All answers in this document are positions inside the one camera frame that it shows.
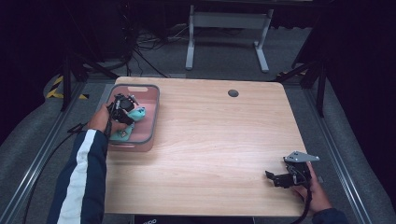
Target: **dark background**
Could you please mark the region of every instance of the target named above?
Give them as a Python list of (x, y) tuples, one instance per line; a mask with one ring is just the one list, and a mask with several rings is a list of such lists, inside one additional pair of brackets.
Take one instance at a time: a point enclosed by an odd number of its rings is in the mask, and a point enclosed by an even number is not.
[[(65, 49), (94, 62), (128, 54), (125, 32), (140, 27), (158, 36), (186, 22), (186, 6), (126, 5), (127, 1), (8, 1), (0, 7), (0, 144), (12, 129), (44, 102), (43, 89), (59, 73)], [(363, 153), (396, 205), (396, 78), (394, 7), (385, 1), (335, 1), (339, 8), (306, 16), (276, 11), (275, 27), (310, 27), (296, 59), (307, 63), (324, 57), (328, 78), (346, 112)], [(127, 10), (122, 13), (107, 8)]]

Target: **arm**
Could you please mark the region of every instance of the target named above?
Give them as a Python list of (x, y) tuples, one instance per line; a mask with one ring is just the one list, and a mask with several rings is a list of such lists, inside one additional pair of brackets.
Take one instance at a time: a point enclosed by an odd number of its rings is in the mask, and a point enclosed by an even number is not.
[[(101, 223), (105, 212), (108, 112), (103, 105), (80, 133), (58, 176), (48, 223)], [(126, 125), (113, 122), (112, 132)]]
[[(326, 192), (318, 182), (318, 177), (315, 174), (314, 168), (310, 162), (306, 165), (311, 173), (311, 191), (312, 191), (312, 201), (309, 209), (314, 213), (312, 218), (312, 223), (314, 224), (347, 224), (347, 217), (341, 211), (332, 207)], [(304, 199), (306, 199), (307, 191), (303, 186), (295, 186), (293, 190)]]

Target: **metal frame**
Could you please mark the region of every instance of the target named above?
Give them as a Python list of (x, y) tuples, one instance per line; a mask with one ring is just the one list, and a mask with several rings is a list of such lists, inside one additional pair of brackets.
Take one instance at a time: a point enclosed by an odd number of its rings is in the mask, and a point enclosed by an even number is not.
[(215, 13), (215, 12), (195, 12), (194, 6), (190, 6), (189, 31), (190, 39), (187, 48), (186, 69), (191, 70), (194, 59), (194, 27), (222, 27), (222, 28), (242, 28), (261, 29), (262, 36), (259, 41), (254, 42), (260, 67), (264, 73), (268, 73), (269, 68), (265, 60), (262, 46), (267, 36), (271, 23), (273, 10), (268, 10), (267, 14), (242, 14), (242, 13)]

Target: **white stripe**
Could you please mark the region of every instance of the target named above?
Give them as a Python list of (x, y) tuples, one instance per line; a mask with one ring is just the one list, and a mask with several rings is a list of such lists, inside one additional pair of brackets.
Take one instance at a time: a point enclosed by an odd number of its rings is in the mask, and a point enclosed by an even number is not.
[(70, 184), (67, 187), (66, 198), (62, 204), (59, 215), (59, 224), (80, 223), (82, 198), (87, 184), (88, 153), (90, 152), (95, 130), (88, 130), (84, 142), (77, 153), (77, 166), (70, 176)]

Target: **sleeve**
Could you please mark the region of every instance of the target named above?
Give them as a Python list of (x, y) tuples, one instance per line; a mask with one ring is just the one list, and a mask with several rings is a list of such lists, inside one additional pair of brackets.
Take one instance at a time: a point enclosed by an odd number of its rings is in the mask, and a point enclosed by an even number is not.
[(101, 223), (105, 212), (107, 139), (80, 133), (58, 176), (47, 223)]
[(346, 215), (335, 209), (329, 208), (314, 214), (313, 224), (347, 224)]

